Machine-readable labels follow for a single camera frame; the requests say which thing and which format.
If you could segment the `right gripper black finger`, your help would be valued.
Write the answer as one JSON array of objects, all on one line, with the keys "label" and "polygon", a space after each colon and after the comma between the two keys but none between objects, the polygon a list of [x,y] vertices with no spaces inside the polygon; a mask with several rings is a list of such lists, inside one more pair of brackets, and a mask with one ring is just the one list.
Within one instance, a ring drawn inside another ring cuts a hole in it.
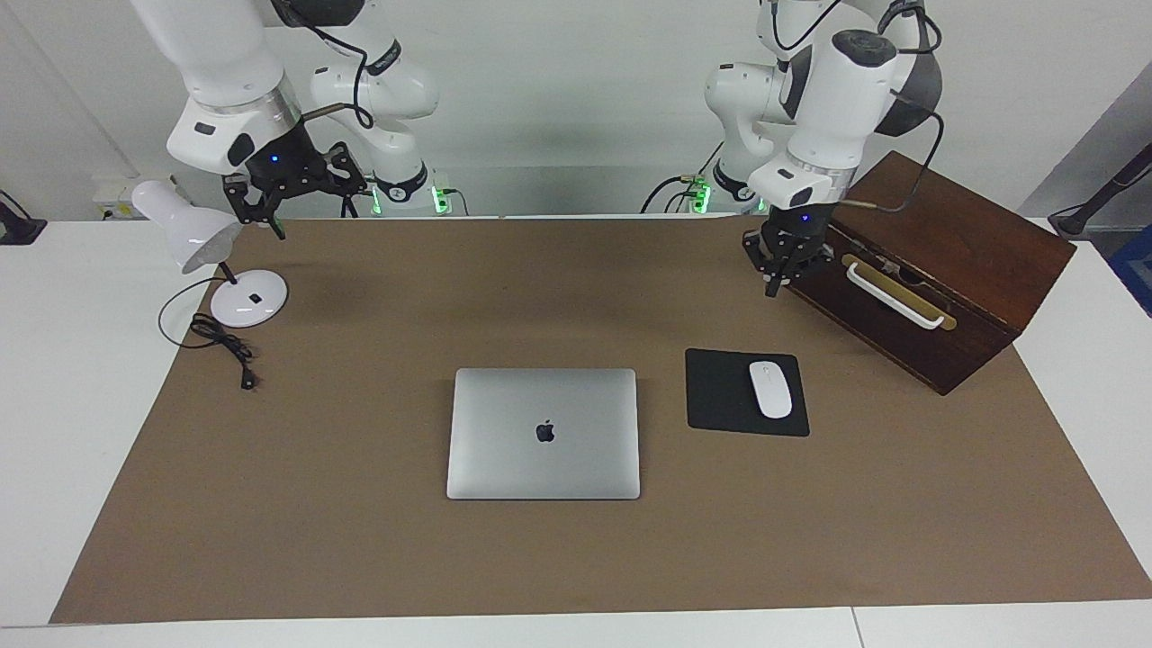
[{"label": "right gripper black finger", "polygon": [[285,199],[285,189],[276,184],[271,189],[256,188],[259,196],[248,201],[253,184],[243,174],[229,174],[222,178],[222,191],[238,223],[267,226],[280,241],[285,241],[285,226],[276,218],[276,209]]},{"label": "right gripper black finger", "polygon": [[328,150],[312,146],[311,191],[353,199],[366,193],[369,182],[346,142],[335,142]]}]

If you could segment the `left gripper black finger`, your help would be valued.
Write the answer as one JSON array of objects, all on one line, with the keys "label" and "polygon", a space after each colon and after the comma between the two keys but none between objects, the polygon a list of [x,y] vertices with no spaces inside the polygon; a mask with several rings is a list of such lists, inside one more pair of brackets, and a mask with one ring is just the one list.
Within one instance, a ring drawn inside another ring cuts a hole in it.
[{"label": "left gripper black finger", "polygon": [[780,264],[770,253],[770,247],[765,244],[759,229],[746,229],[743,233],[743,251],[765,282],[765,296],[776,297],[783,284],[783,279],[779,276]]},{"label": "left gripper black finger", "polygon": [[834,257],[829,244],[795,247],[785,263],[785,284],[798,282],[804,276],[823,270]]}]

